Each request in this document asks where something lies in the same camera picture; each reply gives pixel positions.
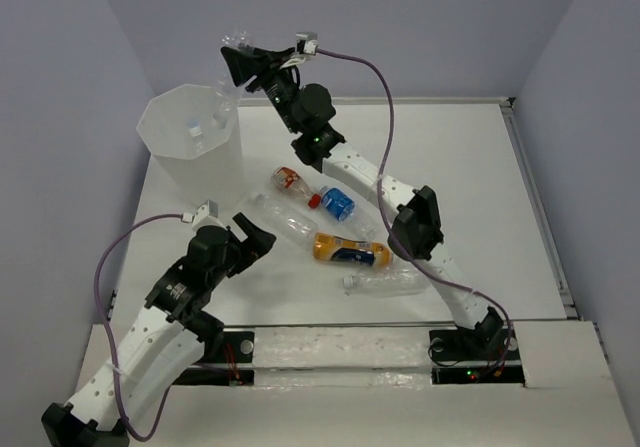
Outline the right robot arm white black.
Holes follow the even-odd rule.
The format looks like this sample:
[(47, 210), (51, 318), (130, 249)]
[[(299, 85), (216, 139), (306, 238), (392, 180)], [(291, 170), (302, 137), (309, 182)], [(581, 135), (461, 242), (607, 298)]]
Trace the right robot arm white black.
[(513, 326), (497, 301), (464, 283), (444, 244), (436, 193), (389, 176), (335, 130), (336, 111), (329, 91), (319, 84), (301, 85), (297, 71), (309, 55), (300, 47), (284, 51), (224, 47), (232, 82), (253, 93), (262, 91), (295, 139), (300, 161), (357, 192), (378, 208), (393, 252), (431, 281), (455, 325), (453, 346), (473, 359), (503, 363)]

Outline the blue label Pocari Sweat bottle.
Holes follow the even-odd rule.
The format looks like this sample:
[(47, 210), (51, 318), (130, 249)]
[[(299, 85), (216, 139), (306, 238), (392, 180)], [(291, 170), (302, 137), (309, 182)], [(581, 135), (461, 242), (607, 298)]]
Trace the blue label Pocari Sweat bottle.
[(342, 224), (359, 240), (372, 241), (376, 237), (375, 220), (342, 190), (323, 186), (319, 195), (321, 205), (331, 218)]

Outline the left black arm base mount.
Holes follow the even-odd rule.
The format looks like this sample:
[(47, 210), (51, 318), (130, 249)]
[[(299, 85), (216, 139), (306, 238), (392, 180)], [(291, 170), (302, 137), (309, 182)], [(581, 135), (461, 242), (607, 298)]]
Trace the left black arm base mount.
[(203, 356), (187, 368), (175, 386), (238, 387), (254, 384), (255, 332), (226, 330), (219, 341), (207, 341)]

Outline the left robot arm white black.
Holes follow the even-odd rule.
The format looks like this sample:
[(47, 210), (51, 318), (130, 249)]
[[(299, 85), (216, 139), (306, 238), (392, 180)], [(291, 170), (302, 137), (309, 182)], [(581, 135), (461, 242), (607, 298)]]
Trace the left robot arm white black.
[(194, 232), (185, 254), (145, 297), (133, 324), (116, 340), (107, 317), (101, 319), (109, 356), (87, 383), (63, 403), (51, 404), (41, 422), (53, 446), (127, 446), (147, 442), (137, 423), (151, 407), (162, 411), (171, 385), (198, 361), (215, 359), (224, 342), (224, 324), (206, 312), (216, 287), (251, 267), (273, 248), (276, 237), (238, 213), (238, 238), (217, 217), (216, 207), (170, 219)]

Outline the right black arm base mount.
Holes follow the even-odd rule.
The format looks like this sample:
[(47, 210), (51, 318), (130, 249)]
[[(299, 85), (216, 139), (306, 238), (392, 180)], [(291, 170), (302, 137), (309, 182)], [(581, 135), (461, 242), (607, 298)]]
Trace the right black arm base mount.
[(514, 384), (524, 385), (525, 375), (517, 337), (503, 328), (488, 353), (465, 349), (457, 329), (429, 332), (427, 355), (434, 385)]

